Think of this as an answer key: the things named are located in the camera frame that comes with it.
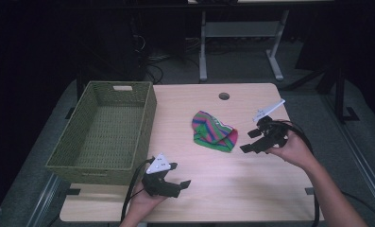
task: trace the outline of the dark background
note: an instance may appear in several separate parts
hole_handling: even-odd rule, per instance
[[[135,53],[133,33],[178,55],[185,37],[199,36],[197,12],[147,12],[130,27],[128,16],[118,10],[64,6],[60,1],[0,1],[0,203],[71,81],[143,79],[149,53]],[[279,15],[272,10],[255,15],[273,14]],[[225,19],[218,13],[212,17]],[[375,0],[291,10],[287,25],[284,40],[305,42],[297,67],[338,64],[375,113]]]

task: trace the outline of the wooden table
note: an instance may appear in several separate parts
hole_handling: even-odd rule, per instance
[[[314,219],[312,187],[305,173],[271,154],[244,153],[240,146],[253,143],[248,131],[256,128],[257,110],[278,102],[277,88],[263,84],[156,85],[158,106],[148,157],[163,153],[178,163],[166,180],[192,180],[177,199],[169,198],[145,222],[287,221]],[[228,93],[222,100],[220,93]],[[222,152],[193,141],[192,119],[198,111],[217,117],[238,130],[236,147]],[[288,119],[284,106],[270,115]],[[76,196],[68,195],[63,221],[119,221],[126,186],[73,183]]]

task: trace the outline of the green woven basket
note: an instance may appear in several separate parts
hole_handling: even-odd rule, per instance
[[[70,183],[128,185],[147,159],[156,106],[151,82],[91,81],[46,167]]]

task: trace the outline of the colorful cloth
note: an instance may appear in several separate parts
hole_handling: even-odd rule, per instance
[[[199,111],[193,118],[194,142],[207,148],[230,152],[237,142],[237,130],[216,117]]]

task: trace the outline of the human hand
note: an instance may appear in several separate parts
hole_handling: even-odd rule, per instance
[[[128,213],[120,224],[121,227],[137,226],[137,224],[149,215],[158,204],[167,199],[167,197],[164,196],[149,196],[141,182],[137,183],[134,187],[133,195]]]
[[[269,148],[266,153],[281,157],[285,162],[306,170],[317,163],[304,141],[293,131],[287,132],[287,143],[282,148]]]

